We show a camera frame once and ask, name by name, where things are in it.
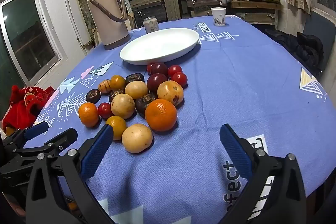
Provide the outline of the small orange mandarin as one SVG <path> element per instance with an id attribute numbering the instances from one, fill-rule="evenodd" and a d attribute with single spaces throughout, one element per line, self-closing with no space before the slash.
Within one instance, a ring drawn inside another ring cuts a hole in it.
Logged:
<path id="1" fill-rule="evenodd" d="M 79 107 L 78 115 L 80 121 L 86 127 L 94 127 L 100 120 L 98 109 L 95 104 L 86 102 Z"/>

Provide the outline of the red cherry tomato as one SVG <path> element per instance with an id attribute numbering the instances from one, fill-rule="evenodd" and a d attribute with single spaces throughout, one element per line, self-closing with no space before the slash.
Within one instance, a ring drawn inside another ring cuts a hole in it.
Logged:
<path id="1" fill-rule="evenodd" d="M 173 75 L 175 75 L 175 73 L 182 73 L 182 72 L 183 70 L 179 65 L 172 65 L 167 70 L 167 74 L 170 78 L 172 78 Z"/>
<path id="2" fill-rule="evenodd" d="M 110 118 L 113 113 L 110 107 L 110 104 L 107 102 L 103 102 L 98 106 L 98 114 L 99 116 L 104 119 L 107 120 L 108 118 Z"/>
<path id="3" fill-rule="evenodd" d="M 188 82 L 188 78 L 183 72 L 174 73 L 173 76 L 171 77 L 171 80 L 175 81 L 183 88 L 187 85 Z"/>

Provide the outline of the yellow pear front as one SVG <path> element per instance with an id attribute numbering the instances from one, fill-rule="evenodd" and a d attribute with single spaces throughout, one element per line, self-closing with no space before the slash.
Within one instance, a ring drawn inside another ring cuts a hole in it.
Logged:
<path id="1" fill-rule="evenodd" d="M 141 153 L 153 142 L 153 133 L 144 124 L 133 124 L 122 134 L 122 144 L 129 153 Z"/>

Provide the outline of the striped tan small melon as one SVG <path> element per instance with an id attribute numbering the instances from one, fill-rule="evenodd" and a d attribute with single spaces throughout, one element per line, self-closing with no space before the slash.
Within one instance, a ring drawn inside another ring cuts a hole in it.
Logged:
<path id="1" fill-rule="evenodd" d="M 109 94 L 111 92 L 110 80 L 106 79 L 99 83 L 98 90 L 102 94 Z"/>

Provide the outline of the dark mangosteen back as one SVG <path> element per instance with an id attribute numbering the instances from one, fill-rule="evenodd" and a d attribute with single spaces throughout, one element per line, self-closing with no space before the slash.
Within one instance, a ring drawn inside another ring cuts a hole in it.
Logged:
<path id="1" fill-rule="evenodd" d="M 125 84 L 128 85 L 129 83 L 133 81 L 145 81 L 145 77 L 142 73 L 133 73 L 131 75 L 128 75 L 125 79 Z"/>

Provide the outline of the large orange mandarin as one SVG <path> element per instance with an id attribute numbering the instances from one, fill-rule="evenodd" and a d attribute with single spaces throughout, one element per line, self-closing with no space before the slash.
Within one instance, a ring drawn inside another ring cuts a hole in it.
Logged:
<path id="1" fill-rule="evenodd" d="M 176 124 L 177 109 L 167 100 L 154 100 L 148 104 L 145 110 L 145 120 L 149 127 L 154 131 L 169 131 Z"/>

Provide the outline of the dark red plum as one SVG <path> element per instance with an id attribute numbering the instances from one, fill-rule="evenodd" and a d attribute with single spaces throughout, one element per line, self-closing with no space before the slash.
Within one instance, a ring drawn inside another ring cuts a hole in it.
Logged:
<path id="1" fill-rule="evenodd" d="M 147 80 L 147 88 L 151 93 L 156 94 L 160 84 L 167 81 L 167 77 L 162 73 L 155 73 Z"/>
<path id="2" fill-rule="evenodd" d="M 167 76 L 167 71 L 168 68 L 166 66 L 166 64 L 164 63 L 154 63 L 151 68 L 150 68 L 150 74 L 154 75 L 154 74 L 163 74 L 165 76 Z"/>

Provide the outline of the dark red plum back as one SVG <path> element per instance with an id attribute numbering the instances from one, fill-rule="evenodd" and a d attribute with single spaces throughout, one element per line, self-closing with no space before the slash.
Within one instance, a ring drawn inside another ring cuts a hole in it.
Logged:
<path id="1" fill-rule="evenodd" d="M 165 76 L 167 76 L 167 71 L 168 68 L 166 66 L 166 64 L 164 63 L 154 63 L 151 68 L 150 68 L 150 74 L 154 75 L 154 74 L 163 74 Z"/>

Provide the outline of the small yellow orange front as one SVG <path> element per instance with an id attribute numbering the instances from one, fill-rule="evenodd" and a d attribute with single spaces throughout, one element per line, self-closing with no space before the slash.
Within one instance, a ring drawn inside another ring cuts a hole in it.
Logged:
<path id="1" fill-rule="evenodd" d="M 120 116 L 114 115 L 106 120 L 106 124 L 110 125 L 113 129 L 113 140 L 121 140 L 122 134 L 127 128 L 126 121 Z"/>

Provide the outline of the small yellow orange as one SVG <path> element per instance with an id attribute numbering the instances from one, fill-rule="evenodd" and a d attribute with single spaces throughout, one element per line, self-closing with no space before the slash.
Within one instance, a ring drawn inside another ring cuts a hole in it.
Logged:
<path id="1" fill-rule="evenodd" d="M 122 134 L 127 128 L 126 121 L 120 116 L 114 115 L 106 120 L 106 124 L 110 125 L 113 129 L 113 140 L 121 140 Z"/>
<path id="2" fill-rule="evenodd" d="M 111 91 L 125 90 L 126 80 L 119 75 L 113 75 L 109 82 Z"/>

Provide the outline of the small yellow orange back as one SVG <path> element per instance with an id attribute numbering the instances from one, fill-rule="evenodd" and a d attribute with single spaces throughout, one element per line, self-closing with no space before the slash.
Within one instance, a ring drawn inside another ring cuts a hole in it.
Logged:
<path id="1" fill-rule="evenodd" d="M 125 90 L 126 80 L 119 75 L 113 75 L 109 82 L 111 91 Z"/>

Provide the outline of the reddish yellow pear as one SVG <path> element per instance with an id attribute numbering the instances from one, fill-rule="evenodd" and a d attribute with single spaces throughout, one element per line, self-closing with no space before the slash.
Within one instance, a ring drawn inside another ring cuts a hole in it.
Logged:
<path id="1" fill-rule="evenodd" d="M 167 100 L 174 106 L 178 106 L 184 99 L 183 88 L 173 80 L 161 83 L 157 89 L 159 99 Z"/>

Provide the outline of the red cherry tomato back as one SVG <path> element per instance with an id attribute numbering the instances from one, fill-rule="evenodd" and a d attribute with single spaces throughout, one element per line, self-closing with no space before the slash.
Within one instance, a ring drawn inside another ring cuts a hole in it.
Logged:
<path id="1" fill-rule="evenodd" d="M 175 75 L 175 73 L 182 73 L 182 72 L 183 70 L 179 65 L 172 65 L 167 70 L 167 74 L 170 78 L 172 78 L 173 75 Z"/>

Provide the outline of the blue patterned tablecloth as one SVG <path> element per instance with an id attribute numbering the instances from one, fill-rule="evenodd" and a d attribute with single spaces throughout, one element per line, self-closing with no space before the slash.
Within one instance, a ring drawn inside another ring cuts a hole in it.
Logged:
<path id="1" fill-rule="evenodd" d="M 296 156 L 306 194 L 335 169 L 335 107 L 282 46 L 236 17 L 177 20 L 199 44 L 175 61 L 187 75 L 171 132 L 143 153 L 113 143 L 88 185 L 117 223 L 218 223 L 246 181 L 219 139 L 229 124 L 268 155 Z"/>

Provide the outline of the white paper cup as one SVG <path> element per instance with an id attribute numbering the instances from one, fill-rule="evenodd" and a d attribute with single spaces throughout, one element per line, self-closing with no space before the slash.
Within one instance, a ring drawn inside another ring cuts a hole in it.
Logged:
<path id="1" fill-rule="evenodd" d="M 213 7 L 211 8 L 214 25 L 223 27 L 226 25 L 226 8 L 225 7 Z"/>

